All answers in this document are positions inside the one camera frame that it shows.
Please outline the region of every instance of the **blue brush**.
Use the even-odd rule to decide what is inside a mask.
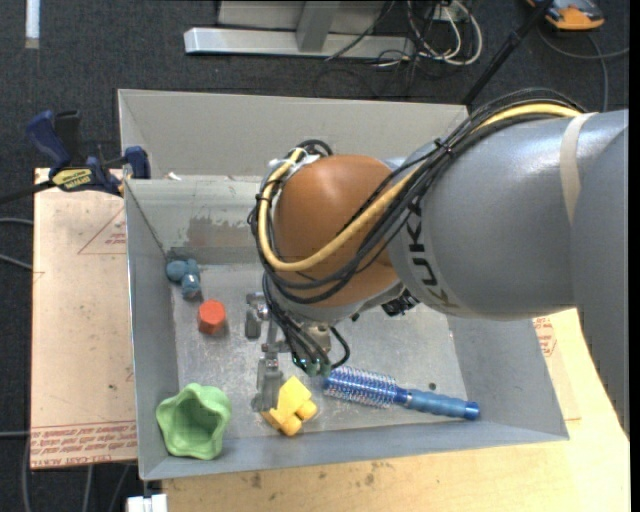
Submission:
[[[324,379],[323,389],[327,396],[371,407],[387,408],[396,403],[419,412],[467,420],[475,420],[480,414],[476,402],[418,389],[403,389],[398,387],[393,377],[350,366],[332,370]]]

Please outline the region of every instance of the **yellow toy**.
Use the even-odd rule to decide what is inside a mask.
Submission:
[[[317,412],[318,406],[311,401],[311,391],[294,376],[280,386],[278,408],[261,414],[273,428],[293,436],[302,428],[302,423]]]

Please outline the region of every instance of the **green cup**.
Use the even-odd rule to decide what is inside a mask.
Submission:
[[[156,419],[171,455],[211,460],[222,451],[222,436],[231,418],[231,402],[213,386],[189,384],[160,402]]]

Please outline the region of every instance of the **yellow label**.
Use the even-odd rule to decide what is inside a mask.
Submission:
[[[63,169],[51,181],[60,187],[72,189],[91,183],[91,174],[91,169],[87,168]]]

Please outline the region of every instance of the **gray floor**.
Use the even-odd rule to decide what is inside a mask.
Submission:
[[[24,2],[0,4],[0,173],[3,193],[30,184],[31,169],[49,162],[25,138],[27,122],[45,109],[78,109],[83,114],[83,149],[107,158],[119,147],[116,91],[119,88],[235,92],[242,94],[337,97],[460,103],[509,33],[530,9],[523,0],[473,2],[485,46],[472,66],[451,70],[426,63],[413,77],[405,71],[375,70],[360,61],[256,56],[186,56],[182,35],[193,26],[214,23],[212,1],[42,0],[39,50],[24,44]],[[380,31],[405,32],[402,2]],[[628,0],[601,0],[607,22],[592,34],[604,54],[629,45]],[[584,34],[547,34],[565,51],[594,55]],[[533,31],[491,79],[476,103],[517,89],[556,89],[588,110],[629,106],[629,57],[573,59],[547,47]],[[0,218],[33,218],[33,201],[0,206]],[[0,254],[32,258],[31,228],[0,224]],[[31,277],[0,262],[0,431],[28,428]],[[0,510],[23,510],[20,473],[24,439],[0,439]],[[123,467],[98,466],[90,495],[91,510],[108,510]],[[80,510],[85,469],[29,475],[32,508]],[[142,492],[135,468],[124,474],[121,496]]]

